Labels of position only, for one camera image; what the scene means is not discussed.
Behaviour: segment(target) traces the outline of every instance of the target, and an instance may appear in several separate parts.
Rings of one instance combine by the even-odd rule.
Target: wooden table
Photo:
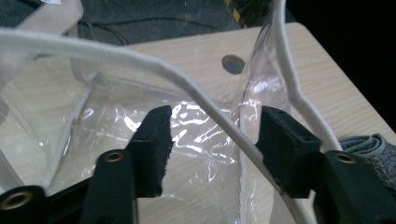
[[[337,137],[381,133],[390,143],[396,144],[395,132],[309,31],[296,22],[286,24],[286,28],[304,94],[329,122]],[[248,60],[260,29],[177,38],[131,48],[168,61],[207,87],[229,77],[221,66],[223,56],[233,54]]]

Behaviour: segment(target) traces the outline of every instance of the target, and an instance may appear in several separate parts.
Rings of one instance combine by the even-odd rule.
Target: transparent plastic sheet
[[[268,14],[242,76],[225,80],[227,85],[203,86],[252,142],[257,141],[262,105],[290,112],[273,16]],[[141,223],[269,222],[274,189],[185,92],[116,64],[83,61],[81,68],[91,84],[75,80],[68,58],[38,57],[2,89],[0,148],[25,184],[47,186],[52,194],[91,176],[97,156],[124,148],[150,109],[170,105],[175,144],[163,196],[139,200]],[[76,109],[84,95],[83,107]],[[59,151],[64,125],[76,110]]]

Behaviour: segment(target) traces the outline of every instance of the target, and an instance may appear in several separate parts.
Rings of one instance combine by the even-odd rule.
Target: round hole
[[[356,162],[355,158],[353,158],[349,155],[346,155],[346,154],[341,154],[341,153],[336,154],[335,158],[341,162],[344,162],[344,163],[355,163]]]
[[[122,153],[113,152],[113,153],[105,156],[105,161],[107,161],[107,162],[120,161],[120,160],[122,160],[123,157],[124,157],[124,155]]]
[[[29,191],[13,193],[0,203],[0,209],[10,210],[21,207],[29,203],[29,201],[32,200],[32,198],[33,198],[33,194]]]
[[[116,215],[114,213],[105,213],[102,214],[98,220],[96,221],[97,224],[113,224],[116,223]]]
[[[221,64],[227,72],[233,75],[241,74],[245,67],[244,60],[231,54],[224,56],[221,59]]]

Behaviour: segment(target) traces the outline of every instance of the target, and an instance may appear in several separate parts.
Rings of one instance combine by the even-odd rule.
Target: clear plastic bag
[[[247,136],[249,144],[257,141],[262,105],[287,112],[295,105],[290,95],[298,79],[290,84],[286,76],[295,71],[283,27],[284,5],[273,2],[243,74],[210,85],[190,85],[175,76],[182,72],[171,65],[128,49],[1,31],[0,38],[9,43],[1,49],[41,55],[3,79],[3,154],[25,185],[43,186],[51,195],[90,177],[101,153],[125,148],[150,109],[170,105],[175,143],[163,195],[139,199],[141,223],[269,222],[274,188],[255,166],[260,156],[252,160],[254,153],[246,155],[241,141],[234,140]],[[319,117],[315,110],[297,110]],[[213,117],[215,112],[244,136],[224,131],[227,125]],[[321,129],[313,126],[326,136]],[[283,220],[292,221],[286,207],[279,209]],[[309,222],[299,209],[294,219]]]

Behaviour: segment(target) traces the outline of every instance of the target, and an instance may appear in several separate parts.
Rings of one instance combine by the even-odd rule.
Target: white plastic strap
[[[79,0],[63,0],[61,5],[43,5],[18,25],[17,29],[41,34],[63,35],[69,28],[77,24],[82,14],[83,8]],[[1,53],[0,91],[34,57],[35,54],[33,53]],[[1,149],[0,170],[2,171],[0,174],[0,187],[3,190],[23,186],[23,182],[9,164]]]
[[[278,1],[280,6],[274,12],[273,29],[281,37],[276,43],[277,61],[285,79],[288,96],[294,108],[303,116],[313,133],[323,142],[324,151],[342,150],[327,121],[320,115],[314,105],[303,95],[296,66],[289,47],[285,29],[286,0]]]

